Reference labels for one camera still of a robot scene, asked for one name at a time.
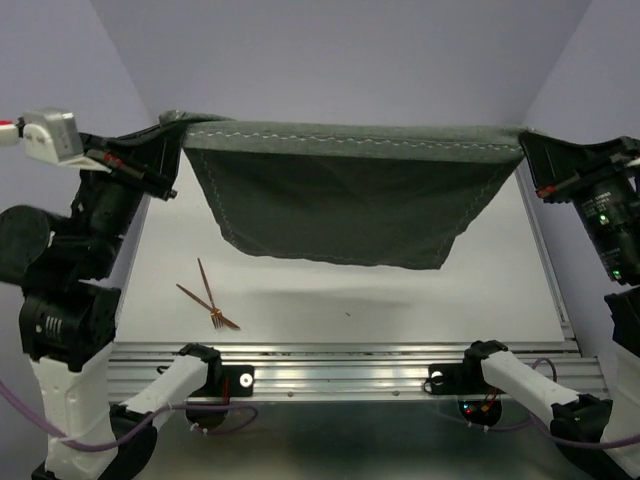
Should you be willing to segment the grey cloth napkin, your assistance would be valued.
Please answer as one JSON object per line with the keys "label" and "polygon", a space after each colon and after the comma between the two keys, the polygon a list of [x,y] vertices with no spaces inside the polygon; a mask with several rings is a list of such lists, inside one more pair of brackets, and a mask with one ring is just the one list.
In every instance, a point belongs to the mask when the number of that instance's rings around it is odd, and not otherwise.
{"label": "grey cloth napkin", "polygon": [[240,121],[171,110],[222,238],[255,257],[437,270],[523,161],[518,126]]}

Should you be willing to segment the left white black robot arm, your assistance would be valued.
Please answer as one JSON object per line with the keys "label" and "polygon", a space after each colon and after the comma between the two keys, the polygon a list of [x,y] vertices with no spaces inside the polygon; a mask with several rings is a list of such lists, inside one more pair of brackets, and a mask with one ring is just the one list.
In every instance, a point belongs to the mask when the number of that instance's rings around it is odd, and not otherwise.
{"label": "left white black robot arm", "polygon": [[184,346],[145,391],[108,400],[107,367],[121,292],[103,285],[145,196],[175,197],[184,121],[122,137],[79,132],[73,120],[30,115],[1,125],[5,146],[75,167],[80,185],[69,216],[18,205],[1,215],[1,279],[23,294],[22,349],[38,380],[48,452],[37,479],[132,479],[151,459],[162,424],[192,393],[222,382],[217,350]]}

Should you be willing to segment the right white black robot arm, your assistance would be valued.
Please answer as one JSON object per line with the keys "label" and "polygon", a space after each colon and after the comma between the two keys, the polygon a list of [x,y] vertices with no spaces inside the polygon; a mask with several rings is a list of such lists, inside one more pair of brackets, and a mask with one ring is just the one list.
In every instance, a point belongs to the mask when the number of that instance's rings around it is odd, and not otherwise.
{"label": "right white black robot arm", "polygon": [[527,409],[562,454],[594,479],[639,476],[639,142],[577,144],[520,135],[537,197],[570,204],[608,279],[599,317],[605,337],[590,352],[604,369],[606,399],[563,387],[498,341],[477,341],[460,366],[472,390],[505,393]]}

